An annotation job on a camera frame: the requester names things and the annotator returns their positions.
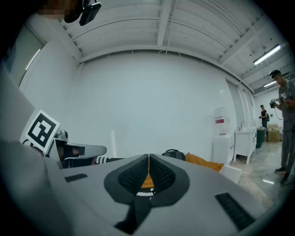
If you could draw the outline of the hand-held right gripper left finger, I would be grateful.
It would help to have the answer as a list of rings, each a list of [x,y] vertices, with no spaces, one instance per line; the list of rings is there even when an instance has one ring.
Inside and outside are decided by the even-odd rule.
[[[133,202],[148,176],[148,163],[148,154],[144,154],[107,174],[104,187],[115,202]]]

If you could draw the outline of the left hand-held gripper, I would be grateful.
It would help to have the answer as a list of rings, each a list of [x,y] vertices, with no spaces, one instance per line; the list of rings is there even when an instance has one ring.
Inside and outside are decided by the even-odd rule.
[[[60,123],[40,110],[27,123],[23,145],[37,150],[41,156],[57,162],[62,168],[71,167],[71,159],[89,159],[106,154],[107,148],[100,145],[79,146],[68,142],[68,132],[60,128]]]

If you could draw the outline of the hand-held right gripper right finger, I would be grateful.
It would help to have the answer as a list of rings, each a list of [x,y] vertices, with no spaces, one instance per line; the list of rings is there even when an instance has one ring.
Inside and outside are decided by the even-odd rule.
[[[151,206],[166,207],[177,203],[190,186],[186,171],[155,154],[149,155],[149,165],[149,175],[154,185]]]

